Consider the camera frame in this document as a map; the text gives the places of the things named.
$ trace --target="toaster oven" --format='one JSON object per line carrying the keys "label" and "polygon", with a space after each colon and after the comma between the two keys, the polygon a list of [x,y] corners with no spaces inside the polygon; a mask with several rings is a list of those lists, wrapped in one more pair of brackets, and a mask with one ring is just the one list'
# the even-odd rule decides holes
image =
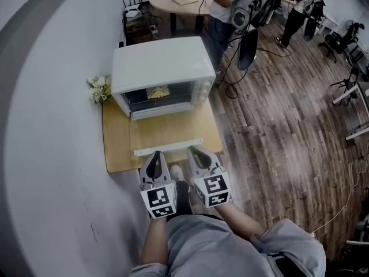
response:
{"label": "toaster oven", "polygon": [[215,72],[200,37],[117,48],[112,95],[132,120],[192,110],[206,102]]}

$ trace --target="wooden board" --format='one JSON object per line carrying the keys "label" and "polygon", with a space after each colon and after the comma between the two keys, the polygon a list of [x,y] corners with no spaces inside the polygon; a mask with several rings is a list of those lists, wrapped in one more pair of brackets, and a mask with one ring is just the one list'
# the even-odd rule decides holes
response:
{"label": "wooden board", "polygon": [[[140,168],[145,158],[134,156],[133,151],[138,149],[203,139],[207,150],[222,150],[209,101],[193,111],[131,121],[111,98],[103,105],[103,134],[110,173]],[[165,154],[165,159],[167,163],[185,160],[186,151]]]}

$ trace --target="white sneaker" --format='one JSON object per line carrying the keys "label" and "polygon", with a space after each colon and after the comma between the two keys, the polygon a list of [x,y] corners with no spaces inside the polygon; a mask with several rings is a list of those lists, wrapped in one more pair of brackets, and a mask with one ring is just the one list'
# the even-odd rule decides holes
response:
{"label": "white sneaker", "polygon": [[171,179],[178,181],[184,181],[185,177],[183,176],[183,170],[178,165],[172,165],[170,169]]}

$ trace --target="white desk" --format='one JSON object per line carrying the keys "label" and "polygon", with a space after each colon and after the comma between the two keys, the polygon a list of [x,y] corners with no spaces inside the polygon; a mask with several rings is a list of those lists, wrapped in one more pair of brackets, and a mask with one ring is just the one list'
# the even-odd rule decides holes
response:
{"label": "white desk", "polygon": [[321,34],[323,32],[323,30],[328,27],[329,23],[331,22],[332,24],[335,25],[334,28],[332,28],[332,32],[336,31],[336,29],[338,28],[338,23],[326,12],[324,12],[324,18],[319,26],[319,30],[317,30],[317,32],[315,34]]}
{"label": "white desk", "polygon": [[[347,90],[339,98],[335,99],[333,101],[333,104],[336,104],[336,103],[340,102],[341,100],[343,100],[344,98],[349,96],[350,93],[352,93],[354,91],[356,91],[360,95],[360,98],[361,98],[362,102],[364,103],[365,110],[366,110],[367,115],[369,117],[369,107],[368,107],[368,102],[367,102],[367,99],[369,97],[369,83],[367,83],[367,82],[358,82],[354,87]],[[369,126],[366,127],[365,129],[362,129],[362,130],[358,131],[358,132],[352,133],[350,136],[346,137],[346,140],[348,141],[348,140],[354,139],[355,137],[361,136],[362,134],[367,133],[367,132],[369,132]]]}
{"label": "white desk", "polygon": [[188,5],[178,5],[173,2],[173,0],[149,0],[150,4],[164,12],[169,12],[171,14],[171,35],[175,36],[176,32],[176,15],[182,14],[185,16],[196,16],[196,26],[195,26],[195,34],[200,35],[202,32],[202,26],[204,24],[204,16],[209,14],[209,7],[212,4],[213,0],[205,0],[200,5],[202,0],[198,0],[196,3],[191,3]]}

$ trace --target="black chair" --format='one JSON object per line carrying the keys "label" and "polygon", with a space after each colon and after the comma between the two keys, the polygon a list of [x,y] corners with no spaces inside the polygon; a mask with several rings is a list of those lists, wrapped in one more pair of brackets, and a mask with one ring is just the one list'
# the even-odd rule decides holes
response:
{"label": "black chair", "polygon": [[357,43],[358,38],[356,37],[359,28],[365,29],[363,24],[354,23],[348,29],[348,32],[345,36],[341,37],[340,34],[333,32],[332,34],[328,34],[324,36],[325,42],[319,44],[319,46],[324,46],[328,49],[327,57],[330,55],[333,56],[334,62],[337,63],[337,58],[334,55],[336,51],[338,54],[342,54],[347,47],[347,45],[351,43]]}
{"label": "black chair", "polygon": [[[359,75],[360,75],[360,68],[358,66],[354,66],[351,69],[350,76],[348,77],[348,79],[343,79],[342,81],[336,82],[336,83],[332,84],[331,86],[339,85],[338,88],[344,87],[345,88],[345,91],[343,93],[345,93],[347,90],[350,90],[352,87],[354,87],[356,85],[357,80],[359,78]],[[356,77],[356,79],[353,82],[350,81],[351,80],[351,76],[355,76]],[[351,99],[357,99],[356,92],[350,93],[350,96],[347,99],[345,99],[347,101],[347,103],[346,103],[345,106],[348,105],[348,103],[350,102]]]}

